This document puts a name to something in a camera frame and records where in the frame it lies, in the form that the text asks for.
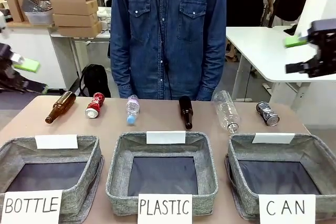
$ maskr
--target blue bottle cap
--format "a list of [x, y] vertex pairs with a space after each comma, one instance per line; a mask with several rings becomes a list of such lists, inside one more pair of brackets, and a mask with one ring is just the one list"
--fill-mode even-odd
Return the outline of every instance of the blue bottle cap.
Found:
[[134, 124], [135, 123], [135, 116], [134, 115], [129, 115], [127, 117], [127, 123], [128, 124]]

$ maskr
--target table surface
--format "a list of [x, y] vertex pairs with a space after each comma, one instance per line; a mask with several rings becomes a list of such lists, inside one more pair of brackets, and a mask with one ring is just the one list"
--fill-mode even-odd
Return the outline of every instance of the table surface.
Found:
[[[59, 34], [59, 32], [57, 30], [53, 31], [52, 33], [50, 33], [50, 36], [52, 36], [52, 37], [59, 37], [59, 38], [69, 38], [69, 36], [63, 36], [63, 35]], [[84, 39], [84, 40], [94, 40], [94, 39], [110, 40], [110, 32], [109, 31], [102, 31], [102, 33], [98, 34], [95, 38], [78, 38], [78, 39]]]
[[51, 24], [51, 25], [34, 25], [34, 24], [31, 24], [27, 21], [25, 22], [8, 22], [6, 23], [7, 27], [9, 28], [52, 28], [55, 26], [55, 24]]
[[[57, 99], [56, 96], [39, 96], [34, 99], [0, 131], [0, 144], [13, 137], [40, 134], [92, 134], [99, 136], [105, 163], [93, 206], [84, 224], [136, 223], [136, 216], [115, 216], [105, 194], [105, 184], [115, 142], [123, 132], [184, 130], [178, 102], [140, 100], [141, 112], [136, 126], [131, 127], [126, 124], [125, 99], [106, 99], [99, 117], [88, 119], [85, 117], [84, 111], [91, 99], [77, 98], [67, 114], [58, 118], [51, 125], [46, 124], [44, 119]], [[256, 112], [255, 105], [255, 103], [236, 103], [237, 111], [242, 118], [241, 133], [308, 132], [294, 112], [281, 104], [272, 104], [272, 108], [281, 118], [279, 124], [274, 127], [266, 126]], [[227, 153], [229, 134], [220, 127], [211, 102], [193, 102], [193, 109], [193, 131], [204, 132], [208, 135], [219, 183], [214, 213], [210, 216], [194, 217], [193, 222], [200, 224], [218, 224], [223, 221], [232, 224], [249, 223], [243, 220], [236, 211], [225, 171], [224, 158]], [[323, 223], [336, 223], [336, 220]]]
[[307, 61], [316, 54], [312, 45], [285, 48], [283, 31], [267, 27], [227, 27], [226, 37], [244, 57], [271, 82], [336, 81], [336, 74], [308, 78], [307, 74], [285, 72], [285, 65]]

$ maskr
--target soda can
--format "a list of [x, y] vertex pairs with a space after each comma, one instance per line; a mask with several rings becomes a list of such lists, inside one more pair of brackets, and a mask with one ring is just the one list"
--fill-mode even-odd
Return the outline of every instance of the soda can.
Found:
[[256, 110], [268, 126], [275, 126], [280, 121], [280, 117], [271, 109], [268, 102], [259, 102]]
[[100, 108], [103, 105], [105, 97], [102, 93], [95, 93], [93, 95], [92, 101], [89, 103], [85, 110], [85, 115], [88, 118], [96, 118], [99, 115]]

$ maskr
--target shirt cuff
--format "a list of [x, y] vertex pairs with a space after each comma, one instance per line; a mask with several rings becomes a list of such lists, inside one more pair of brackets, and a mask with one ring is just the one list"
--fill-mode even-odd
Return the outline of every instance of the shirt cuff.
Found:
[[120, 98], [128, 98], [133, 95], [132, 87], [130, 84], [118, 86]]
[[201, 86], [197, 95], [197, 101], [211, 101], [212, 93], [214, 91], [212, 89], [208, 89], [206, 87]]

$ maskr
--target silver can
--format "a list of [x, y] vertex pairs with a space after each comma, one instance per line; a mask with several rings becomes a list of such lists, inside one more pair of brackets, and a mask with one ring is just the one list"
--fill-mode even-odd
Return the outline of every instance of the silver can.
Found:
[[268, 126], [275, 126], [280, 121], [280, 117], [271, 109], [268, 102], [259, 102], [256, 110]]

